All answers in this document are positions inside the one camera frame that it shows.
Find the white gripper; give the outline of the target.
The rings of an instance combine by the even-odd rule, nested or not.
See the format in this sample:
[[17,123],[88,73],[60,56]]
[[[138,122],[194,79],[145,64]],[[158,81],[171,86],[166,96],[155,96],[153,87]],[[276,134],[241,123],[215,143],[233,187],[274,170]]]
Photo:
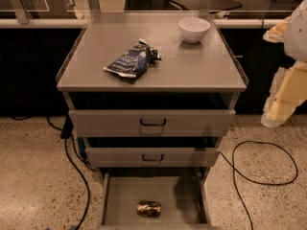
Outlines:
[[263,39],[271,43],[284,42],[285,54],[297,60],[291,68],[277,70],[263,107],[261,124],[279,127],[307,100],[307,0],[303,0],[290,17],[267,30]]

